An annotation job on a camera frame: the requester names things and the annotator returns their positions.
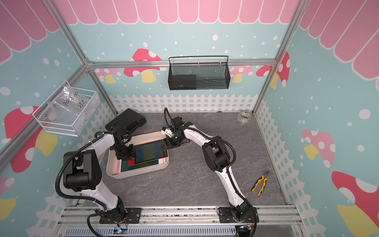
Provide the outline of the red writing tablet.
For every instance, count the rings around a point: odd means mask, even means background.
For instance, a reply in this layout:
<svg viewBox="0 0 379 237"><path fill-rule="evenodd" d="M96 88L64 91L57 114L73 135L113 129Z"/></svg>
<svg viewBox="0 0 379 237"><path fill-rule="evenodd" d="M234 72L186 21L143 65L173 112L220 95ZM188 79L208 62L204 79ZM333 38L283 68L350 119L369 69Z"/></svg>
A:
<svg viewBox="0 0 379 237"><path fill-rule="evenodd" d="M162 141L154 141L135 146L135 155L128 161L128 166L135 166L168 157L168 152L162 149Z"/></svg>

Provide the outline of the cream plastic storage box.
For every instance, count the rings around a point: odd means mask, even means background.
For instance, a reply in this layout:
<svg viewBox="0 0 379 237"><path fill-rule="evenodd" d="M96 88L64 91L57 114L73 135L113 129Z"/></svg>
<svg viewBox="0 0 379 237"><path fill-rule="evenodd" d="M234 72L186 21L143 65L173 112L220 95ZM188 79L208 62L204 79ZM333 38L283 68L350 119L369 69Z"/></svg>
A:
<svg viewBox="0 0 379 237"><path fill-rule="evenodd" d="M164 138L161 132L134 136L131 144L135 146L135 155L131 160L118 160L115 151L109 151L106 173L114 179L123 179L168 167L168 151L161 148Z"/></svg>

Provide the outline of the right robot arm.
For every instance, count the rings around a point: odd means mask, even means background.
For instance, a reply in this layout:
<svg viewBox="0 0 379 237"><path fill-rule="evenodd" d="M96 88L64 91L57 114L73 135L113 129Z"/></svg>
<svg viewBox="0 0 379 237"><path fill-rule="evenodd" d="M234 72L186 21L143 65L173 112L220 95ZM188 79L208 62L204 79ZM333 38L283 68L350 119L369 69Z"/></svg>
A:
<svg viewBox="0 0 379 237"><path fill-rule="evenodd" d="M226 190L233 218L242 222L250 217L254 223L258 223L256 209L243 195L234 178L232 165L236 160L236 151L233 146L220 136L205 134L191 122L183 122L181 117L165 116L165 122L166 126L161 130L165 135L162 149L180 147L184 140L201 147L206 164L217 174Z"/></svg>

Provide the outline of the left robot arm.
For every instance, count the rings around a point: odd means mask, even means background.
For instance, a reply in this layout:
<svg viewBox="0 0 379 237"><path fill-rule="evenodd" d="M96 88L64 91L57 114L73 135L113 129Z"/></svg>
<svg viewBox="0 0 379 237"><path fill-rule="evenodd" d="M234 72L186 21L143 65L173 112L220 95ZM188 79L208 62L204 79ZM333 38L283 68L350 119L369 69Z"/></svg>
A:
<svg viewBox="0 0 379 237"><path fill-rule="evenodd" d="M64 155L64 163L55 181L57 194L67 199L84 199L96 203L96 213L115 223L128 218L128 211L119 196L114 195L102 181L98 157L111 148L122 159L135 152L130 131L97 132L95 138L74 152Z"/></svg>

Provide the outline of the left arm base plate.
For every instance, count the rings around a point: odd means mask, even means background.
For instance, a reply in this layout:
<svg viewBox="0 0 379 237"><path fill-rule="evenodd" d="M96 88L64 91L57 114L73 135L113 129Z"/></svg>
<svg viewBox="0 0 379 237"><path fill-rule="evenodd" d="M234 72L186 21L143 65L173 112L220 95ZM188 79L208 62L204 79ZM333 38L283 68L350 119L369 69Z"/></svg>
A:
<svg viewBox="0 0 379 237"><path fill-rule="evenodd" d="M124 208L120 211L113 209L105 212L100 217L100 224L138 224L141 218L142 208Z"/></svg>

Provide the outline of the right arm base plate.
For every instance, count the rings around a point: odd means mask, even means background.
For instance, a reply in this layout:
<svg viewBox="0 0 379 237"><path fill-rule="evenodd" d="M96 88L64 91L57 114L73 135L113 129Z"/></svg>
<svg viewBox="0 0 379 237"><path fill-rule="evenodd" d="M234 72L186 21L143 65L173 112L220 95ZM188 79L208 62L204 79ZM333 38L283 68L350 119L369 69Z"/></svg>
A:
<svg viewBox="0 0 379 237"><path fill-rule="evenodd" d="M246 214L231 207L218 207L217 214L220 223L259 223L257 209L249 208Z"/></svg>

